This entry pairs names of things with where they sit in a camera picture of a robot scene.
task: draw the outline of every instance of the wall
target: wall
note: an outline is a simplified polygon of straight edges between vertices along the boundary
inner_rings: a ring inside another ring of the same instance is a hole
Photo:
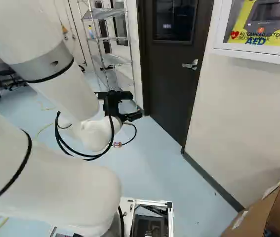
[[[215,0],[185,151],[242,205],[280,179],[280,65],[209,52]]]
[[[74,28],[74,24],[72,21],[71,12],[68,6],[67,0],[40,0],[44,11],[50,16],[51,21],[55,24],[55,27],[60,28],[60,23],[57,15],[57,11],[55,9],[55,5],[58,9],[60,18],[64,26],[69,30],[68,40],[65,41],[66,45],[73,52],[73,56],[78,63],[83,62],[83,56],[81,53],[80,45],[78,38],[76,40],[72,39],[72,34],[70,31],[70,24],[66,16],[65,8],[67,9],[69,19],[71,22],[71,26],[74,34],[77,36],[77,33]],[[103,0],[104,7],[107,4],[107,0]],[[79,32],[80,41],[82,43],[82,47],[85,53],[86,61],[87,61],[87,71],[93,71],[92,61],[90,57],[90,53],[88,51],[87,42],[85,39],[85,33],[83,30],[82,23],[80,21],[80,13],[77,6],[76,0],[70,0],[70,4],[72,7],[76,27]],[[135,81],[135,92],[133,88],[130,86],[126,88],[126,90],[130,90],[133,94],[136,94],[137,104],[143,108],[143,96],[142,96],[142,81],[141,81],[141,65],[140,65],[140,51],[139,51],[139,36],[138,36],[138,24],[137,24],[137,8],[136,8],[136,0],[127,0],[128,4],[128,17],[129,17],[129,28],[130,28],[130,38],[131,38],[131,50],[132,50],[132,58],[133,58],[133,69],[134,69],[134,81]],[[84,3],[80,3],[82,14],[88,10],[87,5]],[[94,42],[90,43],[91,52],[97,53],[98,47]],[[129,57],[129,50],[126,46],[115,45],[115,42],[112,42],[112,50],[113,53],[119,56]],[[127,76],[131,76],[131,72],[126,72]]]

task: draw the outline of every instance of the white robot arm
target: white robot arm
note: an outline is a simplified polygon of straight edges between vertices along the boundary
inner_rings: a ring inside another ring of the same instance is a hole
[[[36,0],[0,0],[0,58],[70,123],[81,123],[87,129],[79,135],[82,139],[104,133],[92,144],[94,150],[107,145],[108,117],[86,122],[98,112],[98,100]],[[117,132],[121,124],[112,118]],[[0,115],[0,215],[98,237],[111,225],[120,197],[114,173],[32,142]]]

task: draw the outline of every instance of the black baseboard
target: black baseboard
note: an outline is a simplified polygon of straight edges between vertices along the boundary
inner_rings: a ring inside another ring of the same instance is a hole
[[[194,159],[191,158],[185,151],[182,153],[184,159],[224,198],[224,200],[240,212],[244,207],[226,191],[210,174],[208,174]]]

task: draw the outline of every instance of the dark door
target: dark door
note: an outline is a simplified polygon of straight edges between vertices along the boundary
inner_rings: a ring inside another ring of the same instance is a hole
[[[138,0],[144,111],[182,146],[212,4],[213,0]]]

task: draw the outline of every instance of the door window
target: door window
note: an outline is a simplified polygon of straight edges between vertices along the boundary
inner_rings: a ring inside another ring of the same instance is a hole
[[[154,0],[153,40],[192,41],[197,0]]]

